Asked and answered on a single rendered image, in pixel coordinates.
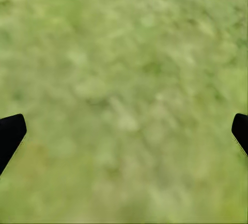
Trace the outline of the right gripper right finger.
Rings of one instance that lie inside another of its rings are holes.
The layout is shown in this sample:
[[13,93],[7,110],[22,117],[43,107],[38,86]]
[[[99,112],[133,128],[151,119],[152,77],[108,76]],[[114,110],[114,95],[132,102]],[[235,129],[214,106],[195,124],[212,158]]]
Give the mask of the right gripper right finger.
[[248,155],[248,116],[236,114],[231,131]]

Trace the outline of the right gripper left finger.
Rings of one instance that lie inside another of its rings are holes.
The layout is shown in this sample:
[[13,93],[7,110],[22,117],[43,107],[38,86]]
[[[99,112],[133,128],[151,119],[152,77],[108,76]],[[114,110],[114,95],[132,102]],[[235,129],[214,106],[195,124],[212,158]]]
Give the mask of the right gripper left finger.
[[27,133],[23,114],[0,119],[0,175]]

